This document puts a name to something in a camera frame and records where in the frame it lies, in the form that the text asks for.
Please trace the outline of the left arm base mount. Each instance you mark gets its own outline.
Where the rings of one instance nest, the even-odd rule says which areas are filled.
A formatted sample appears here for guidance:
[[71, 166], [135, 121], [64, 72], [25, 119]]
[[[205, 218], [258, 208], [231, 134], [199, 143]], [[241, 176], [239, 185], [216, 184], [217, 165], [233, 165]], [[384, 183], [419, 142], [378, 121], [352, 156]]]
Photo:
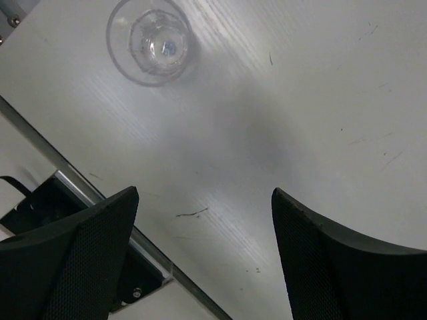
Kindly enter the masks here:
[[[85, 199], [58, 172], [34, 190], [11, 176], [2, 175], [1, 180], [24, 196], [15, 208], [1, 218], [1, 225], [13, 234], [34, 230], [92, 206], [90, 200]], [[115, 313], [139, 301], [161, 288], [164, 281], [161, 271], [129, 245], [110, 311]]]

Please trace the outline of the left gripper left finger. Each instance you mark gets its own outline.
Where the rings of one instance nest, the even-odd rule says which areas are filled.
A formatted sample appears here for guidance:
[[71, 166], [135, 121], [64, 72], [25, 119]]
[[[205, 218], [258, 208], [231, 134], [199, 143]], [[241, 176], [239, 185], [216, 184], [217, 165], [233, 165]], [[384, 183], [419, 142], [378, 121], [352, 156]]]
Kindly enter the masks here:
[[139, 195], [96, 205], [1, 242], [2, 319], [107, 319]]

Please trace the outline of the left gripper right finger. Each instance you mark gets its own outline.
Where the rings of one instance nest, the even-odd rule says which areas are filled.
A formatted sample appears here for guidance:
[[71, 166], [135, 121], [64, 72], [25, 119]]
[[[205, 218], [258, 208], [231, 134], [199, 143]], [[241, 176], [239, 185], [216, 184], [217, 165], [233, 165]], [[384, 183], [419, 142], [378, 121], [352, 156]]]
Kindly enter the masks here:
[[272, 219], [294, 319], [425, 319], [426, 251], [369, 237], [280, 188]]

